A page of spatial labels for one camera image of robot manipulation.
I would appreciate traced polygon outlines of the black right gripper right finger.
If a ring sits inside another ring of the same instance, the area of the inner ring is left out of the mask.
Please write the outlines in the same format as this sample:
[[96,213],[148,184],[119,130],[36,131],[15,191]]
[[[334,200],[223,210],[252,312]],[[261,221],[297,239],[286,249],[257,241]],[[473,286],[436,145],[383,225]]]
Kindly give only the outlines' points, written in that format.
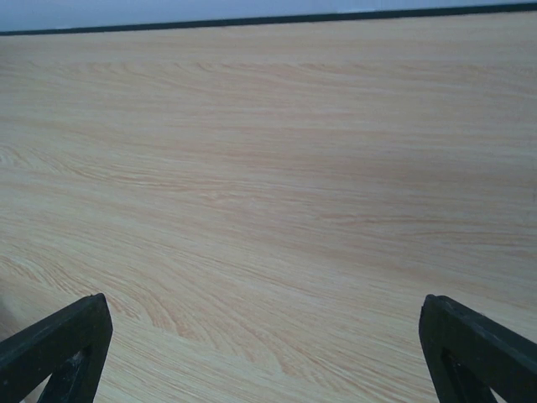
[[420,344],[440,402],[536,401],[536,344],[447,296],[421,307]]

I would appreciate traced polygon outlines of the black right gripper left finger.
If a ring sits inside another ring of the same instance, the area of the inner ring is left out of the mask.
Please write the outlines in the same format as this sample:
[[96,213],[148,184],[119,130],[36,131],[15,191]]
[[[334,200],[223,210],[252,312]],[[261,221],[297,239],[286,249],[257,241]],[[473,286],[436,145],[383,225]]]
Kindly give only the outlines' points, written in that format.
[[112,339],[106,297],[85,296],[1,341],[1,401],[92,402]]

